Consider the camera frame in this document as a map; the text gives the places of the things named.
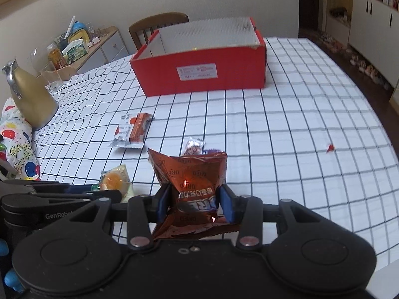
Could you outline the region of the green tissue box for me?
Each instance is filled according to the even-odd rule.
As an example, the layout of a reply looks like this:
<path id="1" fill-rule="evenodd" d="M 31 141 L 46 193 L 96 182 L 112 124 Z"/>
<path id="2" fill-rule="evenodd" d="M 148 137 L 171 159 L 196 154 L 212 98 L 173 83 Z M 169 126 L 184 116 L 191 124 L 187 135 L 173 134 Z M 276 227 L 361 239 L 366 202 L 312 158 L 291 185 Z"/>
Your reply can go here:
<path id="1" fill-rule="evenodd" d="M 62 51 L 62 54 L 66 63 L 70 65 L 88 54 L 88 52 L 89 48 L 87 43 L 83 39 L 77 39 L 69 43 Z"/>

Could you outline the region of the white drawer side cabinet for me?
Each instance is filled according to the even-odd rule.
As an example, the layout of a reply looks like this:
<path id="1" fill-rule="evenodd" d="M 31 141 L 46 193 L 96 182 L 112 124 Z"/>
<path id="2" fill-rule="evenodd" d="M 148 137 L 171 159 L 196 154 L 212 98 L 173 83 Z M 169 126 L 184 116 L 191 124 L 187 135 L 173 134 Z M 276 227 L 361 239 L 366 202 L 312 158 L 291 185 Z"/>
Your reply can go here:
<path id="1" fill-rule="evenodd" d="M 101 37 L 100 42 L 89 48 L 88 54 L 68 68 L 58 70 L 58 74 L 62 80 L 69 80 L 74 75 L 83 74 L 126 56 L 128 56 L 128 50 L 119 29 L 111 26 L 105 29 L 105 36 Z"/>

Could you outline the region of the yellow blue storage bag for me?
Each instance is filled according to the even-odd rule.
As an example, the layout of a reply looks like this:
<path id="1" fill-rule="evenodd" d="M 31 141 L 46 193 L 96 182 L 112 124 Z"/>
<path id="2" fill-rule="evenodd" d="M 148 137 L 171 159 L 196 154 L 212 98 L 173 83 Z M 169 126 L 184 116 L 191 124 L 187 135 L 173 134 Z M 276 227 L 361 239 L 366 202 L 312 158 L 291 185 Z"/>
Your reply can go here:
<path id="1" fill-rule="evenodd" d="M 75 22 L 70 34 L 68 36 L 65 36 L 65 34 L 60 34 L 53 40 L 60 50 L 63 50 L 69 43 L 78 39 L 83 39 L 86 43 L 91 41 L 87 27 L 81 22 Z"/>

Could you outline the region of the colourful balloon gift bag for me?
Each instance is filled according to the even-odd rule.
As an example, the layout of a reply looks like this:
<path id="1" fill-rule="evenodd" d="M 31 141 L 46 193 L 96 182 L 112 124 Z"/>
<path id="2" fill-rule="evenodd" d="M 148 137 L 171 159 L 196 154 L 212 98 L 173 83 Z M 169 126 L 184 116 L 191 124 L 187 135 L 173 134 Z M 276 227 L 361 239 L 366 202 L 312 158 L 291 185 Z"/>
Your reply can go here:
<path id="1" fill-rule="evenodd" d="M 6 100 L 1 112 L 1 167 L 7 179 L 40 180 L 40 165 L 32 149 L 32 126 L 14 100 Z"/>

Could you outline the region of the white wooden wall cabinet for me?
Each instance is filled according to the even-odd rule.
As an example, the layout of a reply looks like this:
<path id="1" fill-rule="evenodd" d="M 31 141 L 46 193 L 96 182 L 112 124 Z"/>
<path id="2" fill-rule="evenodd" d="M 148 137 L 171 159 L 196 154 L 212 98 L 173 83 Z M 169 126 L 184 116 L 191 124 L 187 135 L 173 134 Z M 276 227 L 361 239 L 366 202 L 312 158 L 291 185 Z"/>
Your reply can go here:
<path id="1" fill-rule="evenodd" d="M 324 0 L 327 34 L 398 88 L 398 0 Z"/>

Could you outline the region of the white black grid tablecloth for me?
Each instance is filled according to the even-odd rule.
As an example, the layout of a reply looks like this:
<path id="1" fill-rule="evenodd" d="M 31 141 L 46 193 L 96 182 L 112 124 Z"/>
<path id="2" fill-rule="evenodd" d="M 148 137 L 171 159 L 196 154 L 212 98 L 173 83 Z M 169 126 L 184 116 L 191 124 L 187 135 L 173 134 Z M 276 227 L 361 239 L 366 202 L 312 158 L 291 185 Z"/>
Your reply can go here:
<path id="1" fill-rule="evenodd" d="M 281 198 L 362 236 L 377 266 L 398 259 L 398 157 L 366 97 L 306 39 L 266 39 L 266 86 L 147 97 L 128 57 L 69 79 L 34 133 L 41 177 L 93 184 L 125 164 L 137 194 L 158 180 L 145 149 L 110 146 L 120 117 L 155 117 L 145 147 L 178 156 L 189 137 L 228 154 L 226 181 L 265 203 Z M 335 150 L 327 152 L 332 144 Z"/>

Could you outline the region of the gold thermos jug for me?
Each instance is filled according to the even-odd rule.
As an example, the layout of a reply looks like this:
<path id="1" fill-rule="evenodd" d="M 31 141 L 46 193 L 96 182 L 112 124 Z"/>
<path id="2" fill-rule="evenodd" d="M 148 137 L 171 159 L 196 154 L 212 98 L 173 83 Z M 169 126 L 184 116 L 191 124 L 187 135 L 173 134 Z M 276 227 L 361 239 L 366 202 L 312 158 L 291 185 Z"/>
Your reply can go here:
<path id="1" fill-rule="evenodd" d="M 23 70 L 16 59 L 2 68 L 20 113 L 36 130 L 46 126 L 58 110 L 58 103 L 41 81 Z"/>

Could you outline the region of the clear drinking glass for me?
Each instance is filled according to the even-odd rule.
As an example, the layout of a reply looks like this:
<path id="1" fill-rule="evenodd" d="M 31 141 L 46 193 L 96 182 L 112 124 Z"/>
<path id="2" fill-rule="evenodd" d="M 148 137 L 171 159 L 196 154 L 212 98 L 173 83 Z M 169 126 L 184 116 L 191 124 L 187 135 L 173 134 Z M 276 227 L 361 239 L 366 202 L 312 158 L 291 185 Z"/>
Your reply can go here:
<path id="1" fill-rule="evenodd" d="M 53 63 L 49 60 L 44 49 L 33 49 L 30 53 L 30 62 L 39 75 L 37 78 L 45 87 L 54 92 L 62 87 L 64 81 L 61 79 Z"/>

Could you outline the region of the brown Oreo snack bag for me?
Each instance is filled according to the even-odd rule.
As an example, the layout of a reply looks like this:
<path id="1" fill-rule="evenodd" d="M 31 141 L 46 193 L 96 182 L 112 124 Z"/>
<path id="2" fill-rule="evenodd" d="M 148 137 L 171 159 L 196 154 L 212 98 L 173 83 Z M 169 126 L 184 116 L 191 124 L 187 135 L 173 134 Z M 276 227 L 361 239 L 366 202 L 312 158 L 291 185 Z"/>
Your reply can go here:
<path id="1" fill-rule="evenodd" d="M 200 239 L 239 230 L 218 213 L 219 188 L 226 182 L 225 152 L 171 157 L 148 151 L 149 162 L 161 185 L 169 185 L 171 203 L 157 223 L 155 239 Z"/>

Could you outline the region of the red cardboard box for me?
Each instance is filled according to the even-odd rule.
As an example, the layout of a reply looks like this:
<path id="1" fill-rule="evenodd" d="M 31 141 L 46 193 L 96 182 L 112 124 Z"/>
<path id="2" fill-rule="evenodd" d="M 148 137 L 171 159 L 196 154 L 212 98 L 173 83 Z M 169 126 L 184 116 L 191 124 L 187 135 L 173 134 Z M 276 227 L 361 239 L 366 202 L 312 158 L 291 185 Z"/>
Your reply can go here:
<path id="1" fill-rule="evenodd" d="M 198 20 L 157 29 L 130 65 L 145 96 L 261 89 L 266 43 L 250 17 Z"/>

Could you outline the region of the clear orange pastry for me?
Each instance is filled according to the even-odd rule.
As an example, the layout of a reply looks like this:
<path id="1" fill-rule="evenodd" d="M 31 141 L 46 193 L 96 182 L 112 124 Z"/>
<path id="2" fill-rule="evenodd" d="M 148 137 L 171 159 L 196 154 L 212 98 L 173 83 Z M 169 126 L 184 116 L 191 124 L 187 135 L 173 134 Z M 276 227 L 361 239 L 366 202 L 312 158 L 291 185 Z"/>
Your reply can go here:
<path id="1" fill-rule="evenodd" d="M 127 203 L 134 195 L 133 184 L 130 181 L 125 164 L 109 171 L 101 172 L 100 190 L 118 190 L 122 195 L 121 203 Z"/>

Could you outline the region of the small clear candy packet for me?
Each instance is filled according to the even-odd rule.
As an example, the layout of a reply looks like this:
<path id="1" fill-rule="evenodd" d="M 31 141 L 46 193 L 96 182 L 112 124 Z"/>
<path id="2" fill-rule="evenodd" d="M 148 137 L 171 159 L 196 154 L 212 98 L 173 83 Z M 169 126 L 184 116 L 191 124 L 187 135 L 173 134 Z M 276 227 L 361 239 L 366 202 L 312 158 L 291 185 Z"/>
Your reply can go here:
<path id="1" fill-rule="evenodd" d="M 199 155 L 202 154 L 205 141 L 199 138 L 189 137 L 185 143 L 182 155 Z"/>

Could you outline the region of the orange white snack packet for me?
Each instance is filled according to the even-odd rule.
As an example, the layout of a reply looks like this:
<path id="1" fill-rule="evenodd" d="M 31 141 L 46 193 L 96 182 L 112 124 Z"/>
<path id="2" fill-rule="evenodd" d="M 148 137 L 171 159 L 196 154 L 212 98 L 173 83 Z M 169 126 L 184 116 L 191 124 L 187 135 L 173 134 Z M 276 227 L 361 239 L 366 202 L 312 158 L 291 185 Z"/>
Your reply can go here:
<path id="1" fill-rule="evenodd" d="M 155 117 L 150 113 L 122 115 L 110 146 L 124 149 L 142 149 L 149 123 L 154 119 Z"/>

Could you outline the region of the small red paper scrap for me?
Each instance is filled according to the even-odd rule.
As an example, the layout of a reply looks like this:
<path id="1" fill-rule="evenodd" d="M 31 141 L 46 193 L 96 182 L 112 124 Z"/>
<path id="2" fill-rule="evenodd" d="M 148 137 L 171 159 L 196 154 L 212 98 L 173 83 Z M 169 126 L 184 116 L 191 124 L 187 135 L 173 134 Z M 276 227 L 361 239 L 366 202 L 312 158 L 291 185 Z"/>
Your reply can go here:
<path id="1" fill-rule="evenodd" d="M 335 147 L 334 147 L 334 145 L 332 145 L 332 144 L 330 144 L 329 146 L 328 146 L 328 148 L 327 148 L 327 152 L 332 152 L 332 151 L 334 151 L 335 150 Z"/>

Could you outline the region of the dark wooden chair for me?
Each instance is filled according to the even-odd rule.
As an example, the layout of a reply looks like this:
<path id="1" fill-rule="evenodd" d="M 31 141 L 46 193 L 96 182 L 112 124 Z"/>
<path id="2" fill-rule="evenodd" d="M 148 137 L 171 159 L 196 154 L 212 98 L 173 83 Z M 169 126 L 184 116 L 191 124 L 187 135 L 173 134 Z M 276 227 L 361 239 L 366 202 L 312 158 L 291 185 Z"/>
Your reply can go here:
<path id="1" fill-rule="evenodd" d="M 130 25 L 128 31 L 137 50 L 148 44 L 149 37 L 163 27 L 189 22 L 189 16 L 180 12 L 151 15 Z"/>

